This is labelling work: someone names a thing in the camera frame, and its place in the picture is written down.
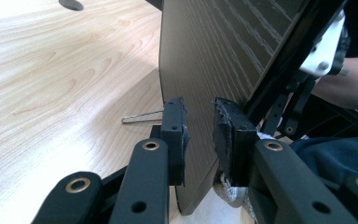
metal rod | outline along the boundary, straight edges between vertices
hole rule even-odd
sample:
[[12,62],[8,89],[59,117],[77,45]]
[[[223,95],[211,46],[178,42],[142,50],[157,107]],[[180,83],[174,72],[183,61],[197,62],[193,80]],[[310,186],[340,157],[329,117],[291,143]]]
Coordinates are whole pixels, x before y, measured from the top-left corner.
[[127,119],[134,119],[134,118],[143,117],[143,116],[152,115],[152,114],[157,114],[157,113],[162,113],[162,112],[164,112],[164,108],[162,108],[162,109],[160,109],[158,111],[152,111],[152,112],[147,112],[147,113],[143,113],[143,114],[126,116],[121,120],[121,123],[123,123],[123,124],[131,124],[131,123],[161,121],[161,119],[142,119],[142,120],[133,120],[133,121],[131,121],[131,120],[127,121]]

person's arm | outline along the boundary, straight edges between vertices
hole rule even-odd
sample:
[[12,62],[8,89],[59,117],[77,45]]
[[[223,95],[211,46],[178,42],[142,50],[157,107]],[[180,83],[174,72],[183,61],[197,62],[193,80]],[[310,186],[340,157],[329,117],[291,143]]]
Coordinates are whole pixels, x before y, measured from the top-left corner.
[[347,76],[324,76],[315,85],[312,94],[344,108],[358,108],[358,58],[347,58],[344,67]]

wooden table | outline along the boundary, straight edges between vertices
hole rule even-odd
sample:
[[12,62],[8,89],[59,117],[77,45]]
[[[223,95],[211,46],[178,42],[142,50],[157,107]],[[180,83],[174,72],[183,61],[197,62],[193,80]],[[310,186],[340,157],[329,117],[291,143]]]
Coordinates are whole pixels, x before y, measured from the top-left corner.
[[[144,0],[0,0],[0,223],[30,223],[56,183],[77,171],[125,166],[150,123],[125,115],[162,108],[161,13]],[[171,223],[252,222],[210,191]]]

dark wooden panel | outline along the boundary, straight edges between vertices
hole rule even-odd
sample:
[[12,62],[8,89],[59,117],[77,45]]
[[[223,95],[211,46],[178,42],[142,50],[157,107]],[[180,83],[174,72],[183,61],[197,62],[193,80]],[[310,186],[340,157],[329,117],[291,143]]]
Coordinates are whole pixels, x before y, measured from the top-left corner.
[[165,0],[159,72],[164,101],[183,96],[191,139],[179,207],[191,214],[212,185],[213,100],[244,105],[290,35],[302,0]]

